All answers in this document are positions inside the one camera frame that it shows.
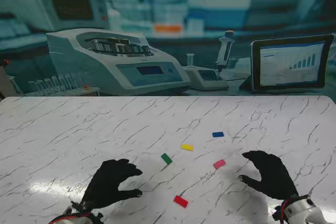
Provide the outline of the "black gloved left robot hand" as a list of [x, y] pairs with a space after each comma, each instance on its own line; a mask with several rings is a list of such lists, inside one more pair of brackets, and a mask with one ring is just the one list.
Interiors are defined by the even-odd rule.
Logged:
[[128, 159], [104, 161], [87, 186], [80, 205], [91, 211], [119, 201], [139, 198], [142, 196], [142, 191], [139, 189], [119, 190], [119, 186], [128, 178], [140, 175], [142, 171]]

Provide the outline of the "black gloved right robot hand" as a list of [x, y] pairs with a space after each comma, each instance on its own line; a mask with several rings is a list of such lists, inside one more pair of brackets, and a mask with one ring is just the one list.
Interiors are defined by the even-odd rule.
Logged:
[[273, 199], [286, 200], [299, 195], [287, 168], [279, 157], [264, 151], [249, 151], [242, 153], [242, 156], [257, 168], [261, 180], [257, 181], [246, 175], [240, 175], [241, 182]]

